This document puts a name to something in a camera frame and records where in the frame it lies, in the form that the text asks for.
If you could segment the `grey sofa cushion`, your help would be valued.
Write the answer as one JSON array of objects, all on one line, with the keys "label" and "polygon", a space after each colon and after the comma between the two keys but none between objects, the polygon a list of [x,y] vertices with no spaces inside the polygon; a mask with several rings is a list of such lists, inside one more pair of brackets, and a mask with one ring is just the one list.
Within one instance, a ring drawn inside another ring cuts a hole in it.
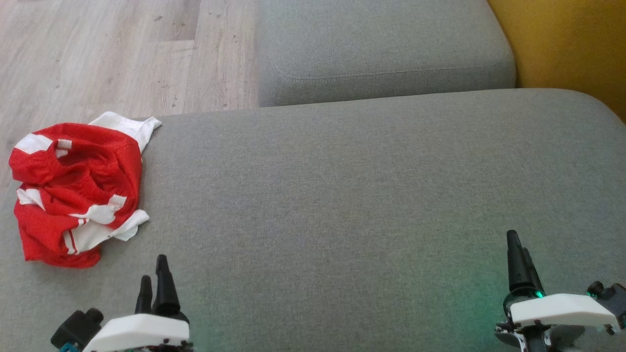
[{"label": "grey sofa cushion", "polygon": [[513,88],[487,0],[260,0],[262,107]]}]

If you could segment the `red white-sleeved shirt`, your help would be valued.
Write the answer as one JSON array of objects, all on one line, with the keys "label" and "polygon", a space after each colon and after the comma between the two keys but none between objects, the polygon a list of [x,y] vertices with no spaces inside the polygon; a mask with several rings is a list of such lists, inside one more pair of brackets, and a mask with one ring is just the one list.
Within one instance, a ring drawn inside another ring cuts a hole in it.
[{"label": "red white-sleeved shirt", "polygon": [[[125,118],[108,111],[91,123],[84,123],[106,129],[113,129],[137,141],[142,154],[151,140],[152,134],[161,127],[161,121],[150,117],[143,121]],[[149,215],[139,208],[123,223],[112,226],[85,218],[52,215],[34,203],[33,196],[27,196],[22,183],[17,189],[14,215],[22,239],[25,260],[41,261],[59,267],[88,268],[100,260],[100,244],[108,239],[127,241],[134,237],[139,226],[149,221]]]}]

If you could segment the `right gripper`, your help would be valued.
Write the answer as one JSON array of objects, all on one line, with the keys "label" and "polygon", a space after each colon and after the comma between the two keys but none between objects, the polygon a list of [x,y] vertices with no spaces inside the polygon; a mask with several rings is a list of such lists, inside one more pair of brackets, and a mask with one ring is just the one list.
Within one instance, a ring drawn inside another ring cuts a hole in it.
[{"label": "right gripper", "polygon": [[620,332],[620,311],[607,301],[589,295],[545,296],[529,250],[516,230],[507,231],[508,289],[535,289],[536,297],[505,304],[507,319],[496,324],[495,336],[520,352],[565,352],[586,328],[599,328],[614,335]]}]

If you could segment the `grey fabric sofa seat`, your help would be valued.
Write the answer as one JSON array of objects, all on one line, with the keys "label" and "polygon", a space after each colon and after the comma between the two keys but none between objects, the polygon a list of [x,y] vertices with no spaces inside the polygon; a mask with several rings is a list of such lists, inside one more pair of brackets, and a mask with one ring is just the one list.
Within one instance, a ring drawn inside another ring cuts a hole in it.
[{"label": "grey fabric sofa seat", "polygon": [[516,352],[493,334],[508,230],[546,292],[626,286],[626,124],[558,89],[164,117],[150,220],[89,269],[27,263],[0,196],[0,352],[77,309],[131,314],[168,257],[198,352]]}]

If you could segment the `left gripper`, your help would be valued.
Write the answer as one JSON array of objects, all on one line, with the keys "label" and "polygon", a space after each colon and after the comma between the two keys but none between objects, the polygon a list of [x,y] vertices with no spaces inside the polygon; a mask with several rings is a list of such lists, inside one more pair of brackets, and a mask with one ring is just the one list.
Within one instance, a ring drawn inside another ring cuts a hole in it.
[{"label": "left gripper", "polygon": [[152,280],[143,275],[134,315],[108,321],[83,348],[83,352],[194,350],[190,340],[189,319],[181,312],[174,277],[165,254],[156,261],[156,296],[152,307]]}]

